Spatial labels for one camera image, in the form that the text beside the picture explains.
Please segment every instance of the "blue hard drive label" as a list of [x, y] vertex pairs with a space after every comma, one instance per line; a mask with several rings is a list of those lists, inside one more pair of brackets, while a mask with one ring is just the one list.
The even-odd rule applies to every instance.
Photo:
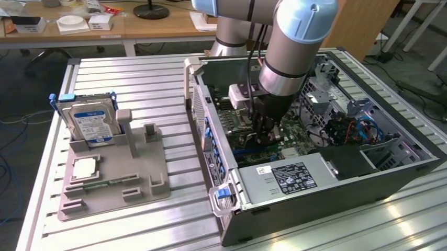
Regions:
[[104, 111], [80, 112], [73, 115], [80, 133], [89, 143], [105, 142], [113, 137], [110, 127], [104, 122], [105, 116]]
[[272, 168], [277, 184], [284, 194], [316, 187], [315, 180], [303, 162]]

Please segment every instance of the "circuit board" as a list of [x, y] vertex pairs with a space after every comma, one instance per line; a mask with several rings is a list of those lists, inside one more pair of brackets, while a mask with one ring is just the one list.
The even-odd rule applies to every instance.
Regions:
[[253, 149], [245, 149], [243, 146], [243, 139], [252, 133], [248, 111], [217, 110], [217, 114], [239, 167], [303, 156], [316, 147], [292, 111], [287, 113], [280, 124], [284, 141]]

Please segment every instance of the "metal workbench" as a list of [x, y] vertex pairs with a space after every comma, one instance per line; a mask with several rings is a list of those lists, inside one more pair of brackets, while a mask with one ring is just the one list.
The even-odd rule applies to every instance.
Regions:
[[[348, 53], [331, 50], [387, 102], [447, 152], [445, 134], [391, 91]], [[411, 182], [384, 201], [221, 247], [183, 100], [183, 61], [201, 54], [85, 59], [66, 67], [61, 94], [117, 93], [132, 109], [132, 127], [161, 128], [171, 197], [114, 212], [60, 222], [69, 132], [53, 116], [17, 250], [407, 250], [447, 247], [447, 167]], [[340, 85], [364, 96], [349, 79]]]

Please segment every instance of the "gray carpet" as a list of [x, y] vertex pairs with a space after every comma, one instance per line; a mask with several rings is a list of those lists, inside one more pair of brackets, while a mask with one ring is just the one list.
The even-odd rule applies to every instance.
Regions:
[[[392, 34], [401, 18], [389, 19], [385, 24], [384, 32]], [[407, 32], [412, 30], [416, 23], [411, 22], [399, 39], [403, 39]], [[209, 49], [212, 42], [189, 42], [189, 43], [167, 43], [159, 54], [175, 53], [196, 53]], [[447, 38], [427, 30], [415, 44], [411, 52], [403, 53], [400, 49], [396, 52], [403, 56], [404, 60], [400, 62], [392, 60], [387, 64], [381, 64], [389, 75], [400, 81], [411, 83], [419, 88], [439, 93], [441, 88], [436, 87], [439, 80], [433, 73], [427, 71], [427, 67], [443, 48], [447, 46]], [[97, 53], [94, 47], [68, 48], [68, 53], [74, 58], [108, 58], [114, 56], [125, 56], [124, 48], [120, 45], [104, 46], [105, 52]], [[137, 55], [149, 55], [159, 51], [161, 44], [153, 44], [149, 47], [140, 47]], [[22, 74], [22, 67], [36, 56], [41, 50], [30, 50], [30, 56], [22, 57], [18, 50], [10, 50], [8, 56], [0, 60], [0, 118], [13, 114], [28, 114], [38, 110], [49, 109], [48, 95], [58, 93], [66, 59], [58, 55], [50, 55], [34, 67], [36, 78], [29, 79]], [[373, 59], [367, 58], [368, 62], [375, 62]], [[395, 88], [393, 81], [387, 77], [383, 70], [375, 66], [368, 65], [371, 71], [380, 77], [380, 79]], [[436, 72], [447, 75], [447, 60], [439, 65]], [[403, 93], [401, 96], [421, 109], [421, 102], [411, 93]], [[433, 117], [443, 115], [443, 109], [432, 102], [427, 102], [427, 112]], [[50, 114], [44, 114], [33, 121], [46, 120]], [[447, 130], [447, 126], [435, 121], [435, 124]], [[30, 197], [40, 156], [45, 145], [49, 123], [40, 125], [29, 125], [26, 129], [28, 138], [22, 146], [6, 156], [9, 165], [14, 168], [18, 178], [20, 187], [24, 194], [24, 208]], [[14, 132], [0, 129], [0, 145], [4, 145], [14, 136]], [[0, 179], [0, 187], [4, 186], [5, 179]], [[5, 193], [0, 196], [0, 219], [6, 218], [17, 207], [17, 193], [14, 186], [10, 184]], [[10, 222], [0, 226], [0, 250], [13, 250], [17, 244], [21, 218], [24, 217], [24, 210], [13, 217]]]

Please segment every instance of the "desk lamp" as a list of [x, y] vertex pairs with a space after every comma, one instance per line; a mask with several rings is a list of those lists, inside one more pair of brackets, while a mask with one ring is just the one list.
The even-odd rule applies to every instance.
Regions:
[[161, 19], [169, 15], [169, 10], [160, 5], [152, 4], [152, 0], [147, 0], [147, 4], [133, 8], [133, 14], [144, 19]]

